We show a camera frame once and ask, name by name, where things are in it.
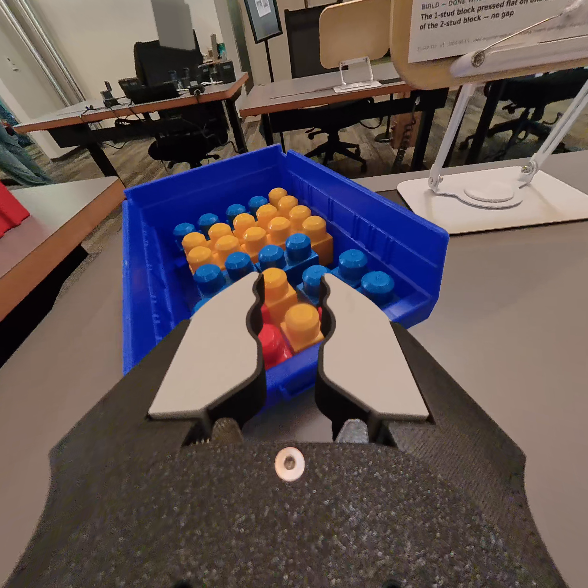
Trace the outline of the red plastic bin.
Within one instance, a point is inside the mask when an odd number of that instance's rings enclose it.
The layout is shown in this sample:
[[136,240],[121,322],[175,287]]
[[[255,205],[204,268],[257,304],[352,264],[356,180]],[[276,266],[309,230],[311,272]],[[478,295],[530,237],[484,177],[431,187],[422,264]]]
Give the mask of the red plastic bin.
[[3,183],[1,183],[1,228],[0,237],[13,228],[18,227],[25,219],[30,217],[29,211],[12,195]]

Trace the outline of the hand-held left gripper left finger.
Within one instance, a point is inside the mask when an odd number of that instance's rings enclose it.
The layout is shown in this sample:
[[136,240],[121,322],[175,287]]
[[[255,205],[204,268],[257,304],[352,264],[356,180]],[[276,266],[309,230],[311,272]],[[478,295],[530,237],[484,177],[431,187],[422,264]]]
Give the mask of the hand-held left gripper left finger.
[[220,419],[239,429],[266,403],[262,344],[264,278],[252,272],[200,307],[148,409],[154,421],[184,420],[206,435]]

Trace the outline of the black office chair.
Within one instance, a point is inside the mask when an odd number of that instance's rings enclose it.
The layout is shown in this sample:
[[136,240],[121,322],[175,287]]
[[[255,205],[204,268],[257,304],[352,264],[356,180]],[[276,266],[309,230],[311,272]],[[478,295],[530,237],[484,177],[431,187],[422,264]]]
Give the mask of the black office chair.
[[167,163],[167,168],[187,163],[191,169],[201,166],[203,159],[218,159],[212,151],[224,146],[229,139],[228,129],[214,123],[208,128],[196,125],[194,130],[159,135],[150,144],[148,155],[153,160]]
[[[294,79],[330,72],[320,63],[319,19],[326,7],[327,5],[318,5],[284,12],[290,69]],[[326,165],[338,153],[359,162],[360,171],[365,173],[367,162],[360,156],[359,145],[342,142],[339,132],[360,123],[362,120],[360,116],[371,104],[374,104],[374,99],[365,98],[302,109],[298,114],[299,122],[311,125],[313,128],[312,131],[306,132],[309,139],[313,139],[318,134],[327,134],[326,142],[307,152],[306,156],[313,158],[323,155],[322,163]]]
[[508,113],[514,114],[518,109],[522,110],[518,118],[498,123],[486,131],[485,136],[489,138],[508,130],[511,131],[511,137],[506,146],[498,151],[493,159],[499,159],[529,135],[534,135],[538,140],[544,141],[550,134],[552,126],[562,117],[560,113],[557,114],[553,122],[544,121],[543,115],[546,107],[555,102],[575,98],[586,82],[587,68],[574,68],[486,84],[484,87],[486,97],[489,97],[493,86],[502,85],[498,101],[507,103],[504,110],[507,110]]

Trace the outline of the brown cardboard box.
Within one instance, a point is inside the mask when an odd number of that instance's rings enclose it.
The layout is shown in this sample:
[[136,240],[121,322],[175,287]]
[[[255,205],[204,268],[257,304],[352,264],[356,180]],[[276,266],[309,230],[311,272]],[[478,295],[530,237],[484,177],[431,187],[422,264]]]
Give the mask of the brown cardboard box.
[[420,112],[398,114],[391,117],[390,145],[393,149],[399,149],[403,141],[408,141],[407,149],[416,145],[421,118]]

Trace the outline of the black computer monitor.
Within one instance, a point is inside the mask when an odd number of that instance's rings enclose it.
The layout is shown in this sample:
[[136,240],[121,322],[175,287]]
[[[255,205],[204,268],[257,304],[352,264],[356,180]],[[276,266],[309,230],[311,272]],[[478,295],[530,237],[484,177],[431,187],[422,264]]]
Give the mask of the black computer monitor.
[[191,50],[163,47],[158,40],[136,42],[135,71],[140,82],[149,87],[172,82],[170,72],[174,72],[179,80],[188,77],[190,81],[195,81],[203,56],[196,33],[192,33],[195,49]]

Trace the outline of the blue plastic bin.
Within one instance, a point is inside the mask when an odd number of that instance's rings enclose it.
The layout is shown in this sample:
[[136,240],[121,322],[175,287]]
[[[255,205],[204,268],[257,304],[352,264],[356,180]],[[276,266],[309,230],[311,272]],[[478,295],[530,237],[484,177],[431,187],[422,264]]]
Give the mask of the blue plastic bin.
[[[399,300],[382,309],[402,327],[425,320],[439,298],[449,234],[305,156],[278,145],[133,187],[123,203],[123,374],[136,366],[196,303],[195,279],[173,228],[283,187],[326,220],[334,261],[344,249],[367,254],[371,270],[389,273]],[[323,339],[266,369],[266,407],[315,385]]]

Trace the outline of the white sign stand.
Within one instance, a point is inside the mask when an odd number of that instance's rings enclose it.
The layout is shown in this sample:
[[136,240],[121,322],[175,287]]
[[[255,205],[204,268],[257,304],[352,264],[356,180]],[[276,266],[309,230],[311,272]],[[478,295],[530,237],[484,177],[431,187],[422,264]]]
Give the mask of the white sign stand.
[[438,89],[463,82],[436,159],[424,178],[405,180],[397,190],[416,215],[451,235],[524,228],[587,220],[587,195],[540,170],[587,106],[585,82],[563,116],[529,161],[442,175],[443,163],[474,91],[502,74],[536,74],[587,65],[587,1],[567,6],[555,1],[542,19],[515,17],[524,28],[460,56],[446,56],[437,64],[411,62],[412,49],[391,48],[393,64],[416,89]]

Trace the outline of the wooden desk with black legs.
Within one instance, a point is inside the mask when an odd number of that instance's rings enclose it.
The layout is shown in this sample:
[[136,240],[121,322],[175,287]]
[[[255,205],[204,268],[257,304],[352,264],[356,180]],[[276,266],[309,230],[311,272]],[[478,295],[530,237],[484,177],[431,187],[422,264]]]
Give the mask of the wooden desk with black legs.
[[369,119],[421,112],[411,171],[420,171],[436,110],[446,104],[449,88],[418,90],[408,85],[391,62],[371,66],[379,86],[338,93],[338,71],[256,85],[247,95],[242,117],[261,116],[261,132],[267,145],[273,135],[316,128],[340,131]]

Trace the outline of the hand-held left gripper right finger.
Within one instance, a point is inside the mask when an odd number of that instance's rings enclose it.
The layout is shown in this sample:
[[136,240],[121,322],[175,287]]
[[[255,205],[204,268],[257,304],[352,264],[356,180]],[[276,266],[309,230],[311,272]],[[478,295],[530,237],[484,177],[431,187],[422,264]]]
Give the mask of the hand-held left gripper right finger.
[[386,422],[427,422],[430,412],[393,323],[364,294],[328,273],[320,281],[321,332],[315,403],[337,437],[358,420],[368,437]]

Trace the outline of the wooden sign board with paper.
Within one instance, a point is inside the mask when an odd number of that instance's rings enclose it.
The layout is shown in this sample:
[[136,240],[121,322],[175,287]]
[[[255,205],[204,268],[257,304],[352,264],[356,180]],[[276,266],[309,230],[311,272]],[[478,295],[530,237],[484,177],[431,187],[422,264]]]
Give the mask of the wooden sign board with paper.
[[390,51],[416,89],[587,66],[587,1],[393,1]]

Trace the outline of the black framed sign on stand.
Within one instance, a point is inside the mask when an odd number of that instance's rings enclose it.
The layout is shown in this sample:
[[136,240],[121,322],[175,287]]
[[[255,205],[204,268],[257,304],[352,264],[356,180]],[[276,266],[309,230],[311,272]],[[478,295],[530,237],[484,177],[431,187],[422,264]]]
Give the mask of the black framed sign on stand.
[[275,81],[270,57],[269,40],[283,34],[277,1],[244,1],[255,44],[265,46],[269,77]]

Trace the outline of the pile of colourful mega blocks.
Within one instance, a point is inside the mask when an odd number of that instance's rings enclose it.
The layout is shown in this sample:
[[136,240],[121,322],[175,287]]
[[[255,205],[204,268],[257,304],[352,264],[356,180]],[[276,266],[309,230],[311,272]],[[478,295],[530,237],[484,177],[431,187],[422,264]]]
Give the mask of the pile of colourful mega blocks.
[[267,198],[234,203],[224,222],[213,213],[172,231],[184,264],[195,279],[196,303],[214,297],[252,272],[269,288],[259,334],[266,369],[285,364],[323,339],[320,281],[332,274],[386,309],[399,300],[393,277],[371,270],[360,249],[344,249],[334,261],[334,238],[326,220],[283,187]]

